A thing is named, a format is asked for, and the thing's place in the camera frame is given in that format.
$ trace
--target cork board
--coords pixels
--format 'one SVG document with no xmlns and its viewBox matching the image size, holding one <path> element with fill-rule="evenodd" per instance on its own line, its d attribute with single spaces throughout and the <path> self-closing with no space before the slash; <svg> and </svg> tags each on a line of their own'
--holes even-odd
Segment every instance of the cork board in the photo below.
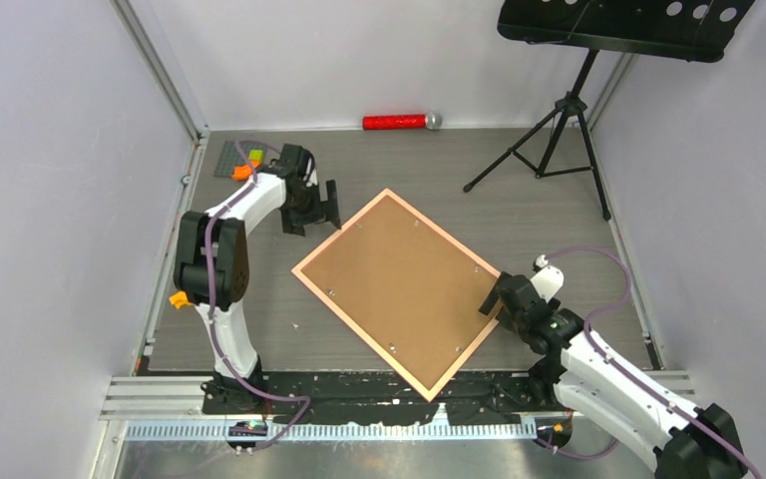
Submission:
<svg viewBox="0 0 766 479">
<path fill-rule="evenodd" d="M 498 271 L 390 190 L 292 272 L 428 401 L 497 324 Z"/>
</svg>

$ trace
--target tripod leg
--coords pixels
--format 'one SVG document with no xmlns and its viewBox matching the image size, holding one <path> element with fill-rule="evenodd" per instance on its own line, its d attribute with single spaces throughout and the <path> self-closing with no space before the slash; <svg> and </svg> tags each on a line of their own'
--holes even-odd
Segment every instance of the tripod leg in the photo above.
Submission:
<svg viewBox="0 0 766 479">
<path fill-rule="evenodd" d="M 580 113 L 576 116 L 579 120 L 579 130 L 582 132 L 582 140 L 585 143 L 585 151 L 588 153 L 588 162 L 591 172 L 594 174 L 594 185 L 597 187 L 597 196 L 600 198 L 600 207 L 603 209 L 603 219 L 609 221 L 612 214 L 606 205 L 606 195 L 603 193 L 603 183 L 600 181 L 600 170 L 597 169 L 597 161 L 594 159 L 594 148 L 591 146 L 591 136 L 588 134 L 588 124 L 585 117 Z"/>
<path fill-rule="evenodd" d="M 563 134 L 563 129 L 568 122 L 568 113 L 563 112 L 560 116 L 560 120 L 557 122 L 557 127 L 554 128 L 554 133 L 551 135 L 551 140 L 548 142 L 548 148 L 545 150 L 545 154 L 542 156 L 542 161 L 539 162 L 539 168 L 536 170 L 536 178 L 541 178 L 545 174 L 545 170 L 548 168 L 548 162 L 551 160 L 551 156 L 554 155 L 554 150 L 557 148 L 557 143 L 560 142 L 560 136 Z"/>
<path fill-rule="evenodd" d="M 534 127 L 530 128 L 530 130 L 529 130 L 529 131 L 528 131 L 528 132 L 527 132 L 527 133 L 526 133 L 524 136 L 522 136 L 520 140 L 518 140 L 517 142 L 515 142 L 515 144 L 514 144 L 514 145 L 512 145 L 511 147 L 507 148 L 506 152 L 505 152 L 505 153 L 503 153 L 502 155 L 500 155 L 500 156 L 499 156 L 499 157 L 498 157 L 498 158 L 497 158 L 497 159 L 496 159 L 496 160 L 495 160 L 495 161 L 494 161 L 494 162 L 493 162 L 491 165 L 489 165 L 489 167 L 488 167 L 488 168 L 486 168 L 485 170 L 482 170 L 482 171 L 480 172 L 480 174 L 479 174 L 479 175 L 477 175 L 477 177 L 476 177 L 476 178 L 474 178 L 474 179 L 473 179 L 473 180 L 471 180 L 471 181 L 470 181 L 470 182 L 469 182 L 467 185 L 465 185 L 465 186 L 463 187 L 463 192 L 465 192 L 465 193 L 469 192 L 469 191 L 471 190 L 471 188 L 473 188 L 473 187 L 474 187 L 474 185 L 476 185 L 477 183 L 479 183 L 479 182 L 480 182 L 480 180 L 482 180 L 483 178 L 485 178 L 485 177 L 486 177 L 486 175 L 488 175 L 489 173 L 491 173 L 491 172 L 492 172 L 492 170 L 494 170 L 495 168 L 497 168 L 497 167 L 498 167 L 498 165 L 500 165 L 501 163 L 503 163 L 505 159 L 509 158 L 509 157 L 510 157 L 510 155 L 511 155 L 511 154 L 512 154 L 512 153 L 513 153 L 515 150 L 517 150 L 518 148 L 520 148 L 520 147 L 521 147 L 521 145 L 523 145 L 523 144 L 524 144 L 524 143 L 525 143 L 527 140 L 529 140 L 530 138 L 532 138 L 532 137 L 533 137 L 533 135 L 535 135 L 535 134 L 536 134 L 536 132 L 538 132 L 539 130 L 541 130 L 541 129 L 542 129 L 542 127 L 543 127 L 544 125 L 546 125 L 546 124 L 547 124 L 547 123 L 548 123 L 550 120 L 552 120 L 552 119 L 553 119 L 553 118 L 554 118 L 556 115 L 558 115 L 558 114 L 560 113 L 560 111 L 561 111 L 561 109 L 559 109 L 559 108 L 554 108 L 554 110 L 553 110 L 552 112 L 548 113 L 548 115 L 547 115 L 546 117 L 542 118 L 542 120 L 541 120 L 540 122 L 536 123 L 536 125 L 535 125 Z"/>
</svg>

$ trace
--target black music stand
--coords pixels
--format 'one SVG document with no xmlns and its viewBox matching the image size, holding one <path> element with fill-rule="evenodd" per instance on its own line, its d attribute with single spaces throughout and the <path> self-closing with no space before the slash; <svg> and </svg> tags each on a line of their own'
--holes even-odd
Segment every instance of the black music stand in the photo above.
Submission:
<svg viewBox="0 0 766 479">
<path fill-rule="evenodd" d="M 586 104 L 579 92 L 600 50 L 677 58 L 705 63 L 717 62 L 732 39 L 735 27 L 744 18 L 753 0 L 506 0 L 498 20 L 498 32 L 509 40 L 531 45 L 569 45 L 588 48 L 588 54 L 574 86 L 558 100 L 554 109 L 536 123 L 485 170 L 463 187 L 469 192 L 509 156 L 521 160 L 536 178 L 591 171 L 603 210 L 603 219 L 612 215 L 606 205 L 603 184 L 585 122 Z M 550 120 L 560 115 L 539 165 L 531 163 L 518 148 Z M 569 118 L 576 117 L 588 166 L 547 172 Z"/>
</svg>

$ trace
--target wooden frame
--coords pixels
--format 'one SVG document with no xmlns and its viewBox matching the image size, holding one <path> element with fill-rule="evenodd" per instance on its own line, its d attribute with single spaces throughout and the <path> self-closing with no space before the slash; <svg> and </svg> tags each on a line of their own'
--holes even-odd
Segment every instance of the wooden frame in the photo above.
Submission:
<svg viewBox="0 0 766 479">
<path fill-rule="evenodd" d="M 492 277 L 498 277 L 500 275 L 500 273 L 490 264 L 474 254 L 471 250 L 454 239 L 451 235 L 430 221 L 430 219 L 422 215 L 421 212 L 410 206 L 403 199 L 395 195 L 394 192 L 388 189 L 381 192 L 379 195 L 377 195 L 377 197 L 369 202 L 368 205 L 357 212 L 353 218 L 351 218 L 342 226 L 341 231 L 335 232 L 332 236 L 330 236 L 330 238 L 326 239 L 319 247 L 311 252 L 305 259 L 303 259 L 296 267 L 292 269 L 292 273 L 294 273 L 295 276 L 297 276 L 304 285 L 306 285 L 319 299 L 321 299 L 321 301 L 327 305 L 327 307 L 333 310 L 333 312 L 335 312 L 336 315 L 339 316 L 339 318 L 348 325 L 348 327 L 357 333 L 357 335 L 359 335 L 366 344 L 368 344 L 378 355 L 380 355 L 380 357 L 382 357 L 389 365 L 391 365 L 395 371 L 403 376 L 404 379 L 406 379 L 407 382 L 409 382 L 416 391 L 418 391 L 425 399 L 431 401 L 434 397 L 436 397 L 439 391 L 442 390 L 442 388 L 451 379 L 451 377 L 453 377 L 453 375 L 460 369 L 460 367 L 462 367 L 466 360 L 468 360 L 472 353 L 474 353 L 474 351 L 483 342 L 483 340 L 486 339 L 489 333 L 492 332 L 498 322 L 495 319 L 490 319 L 486 326 L 477 334 L 474 340 L 472 340 L 472 342 L 466 348 L 464 348 L 454 363 L 444 372 L 439 380 L 432 387 L 426 387 L 409 370 L 407 370 L 403 364 L 401 364 L 401 362 L 397 357 L 395 357 L 394 354 L 390 353 L 389 350 L 387 350 L 383 345 L 372 338 L 371 335 L 369 335 L 360 324 L 358 324 L 350 315 L 342 310 L 342 308 L 328 295 L 326 291 L 322 290 L 303 272 L 304 268 L 310 264 L 310 262 L 313 261 L 320 253 L 325 251 L 336 240 L 338 240 L 343 233 L 349 231 L 350 228 L 354 226 L 354 224 L 362 219 L 363 216 L 371 211 L 371 209 L 374 208 L 379 202 L 387 198 L 397 202 L 400 207 L 404 208 L 411 215 L 415 216 L 416 219 L 418 219 L 426 227 L 432 229 L 434 233 L 442 237 L 456 249 L 468 256 L 477 267 L 483 268 Z"/>
</svg>

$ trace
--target white wall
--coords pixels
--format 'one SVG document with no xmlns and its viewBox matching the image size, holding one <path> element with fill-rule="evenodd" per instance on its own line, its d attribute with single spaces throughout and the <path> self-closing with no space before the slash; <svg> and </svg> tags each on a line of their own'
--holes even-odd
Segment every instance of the white wall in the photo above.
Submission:
<svg viewBox="0 0 766 479">
<path fill-rule="evenodd" d="M 87 477 L 191 148 L 109 2 L 0 2 L 0 478 Z"/>
<path fill-rule="evenodd" d="M 766 1 L 720 63 L 639 59 L 596 141 L 669 364 L 766 476 Z"/>
<path fill-rule="evenodd" d="M 213 130 L 357 128 L 430 110 L 446 126 L 532 125 L 585 55 L 501 37 L 503 0 L 147 1 Z M 595 63 L 590 105 L 616 58 Z"/>
</svg>

